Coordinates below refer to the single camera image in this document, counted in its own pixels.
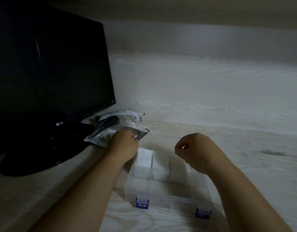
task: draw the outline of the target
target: plastic clasp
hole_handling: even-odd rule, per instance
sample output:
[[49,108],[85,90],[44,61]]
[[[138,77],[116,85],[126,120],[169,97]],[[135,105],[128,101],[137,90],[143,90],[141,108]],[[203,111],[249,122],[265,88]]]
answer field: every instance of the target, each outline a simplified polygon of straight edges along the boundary
[[135,207],[136,208],[141,208],[141,209],[149,209],[149,199],[144,200],[144,199],[135,199]]
[[206,219],[209,220],[210,216],[212,214],[212,211],[200,211],[199,208],[196,209],[196,214],[195,217],[196,218],[201,218],[201,219]]

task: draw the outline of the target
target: white wall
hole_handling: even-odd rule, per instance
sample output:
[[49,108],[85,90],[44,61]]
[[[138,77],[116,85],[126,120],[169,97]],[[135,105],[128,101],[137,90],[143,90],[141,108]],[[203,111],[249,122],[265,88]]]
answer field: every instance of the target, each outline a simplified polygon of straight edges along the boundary
[[297,30],[70,11],[104,24],[117,99],[106,111],[131,108],[149,120],[297,134]]

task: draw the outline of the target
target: wooden desk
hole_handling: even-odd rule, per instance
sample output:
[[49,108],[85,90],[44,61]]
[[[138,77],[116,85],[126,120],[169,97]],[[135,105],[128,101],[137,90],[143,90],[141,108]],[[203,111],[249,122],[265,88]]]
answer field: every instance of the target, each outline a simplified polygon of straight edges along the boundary
[[[173,152],[188,133],[210,136],[297,231],[297,136],[144,121],[151,130],[143,147]],[[79,155],[37,174],[14,178],[0,174],[0,231],[27,231],[103,154],[89,146]],[[121,171],[100,231],[228,231],[218,205],[211,220],[157,207],[134,208],[124,201],[130,163]]]

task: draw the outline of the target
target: right hand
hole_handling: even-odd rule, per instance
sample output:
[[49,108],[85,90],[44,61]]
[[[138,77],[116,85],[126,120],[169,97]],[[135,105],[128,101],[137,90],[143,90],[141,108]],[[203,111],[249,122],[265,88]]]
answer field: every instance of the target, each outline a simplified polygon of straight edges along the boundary
[[174,149],[174,152],[193,169],[207,175],[211,168],[230,162],[224,152],[208,136],[200,133],[182,137]]

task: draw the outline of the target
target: monitor base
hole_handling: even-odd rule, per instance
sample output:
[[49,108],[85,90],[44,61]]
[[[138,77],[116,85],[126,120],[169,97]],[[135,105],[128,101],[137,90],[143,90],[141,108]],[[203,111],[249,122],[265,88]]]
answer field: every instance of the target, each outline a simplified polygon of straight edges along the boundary
[[91,143],[83,139],[93,130],[94,126],[89,124],[61,125],[51,133],[10,150],[0,162],[0,172],[19,177],[58,165],[88,147]]

